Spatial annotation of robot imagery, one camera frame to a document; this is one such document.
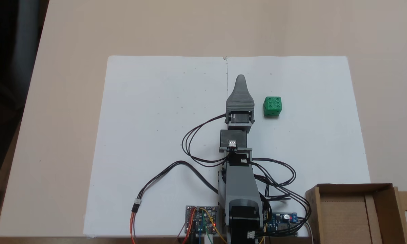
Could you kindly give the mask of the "grey ribbed tapered gripper finger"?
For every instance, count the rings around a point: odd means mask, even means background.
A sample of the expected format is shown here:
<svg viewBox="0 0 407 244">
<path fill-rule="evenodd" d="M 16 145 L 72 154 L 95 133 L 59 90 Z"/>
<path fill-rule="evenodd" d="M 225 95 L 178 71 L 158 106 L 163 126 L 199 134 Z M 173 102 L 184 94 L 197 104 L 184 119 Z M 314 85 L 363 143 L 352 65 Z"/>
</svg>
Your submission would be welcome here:
<svg viewBox="0 0 407 244">
<path fill-rule="evenodd" d="M 226 112 L 254 112 L 255 103 L 248 90 L 244 75 L 238 75 L 232 93 L 226 101 Z"/>
</svg>

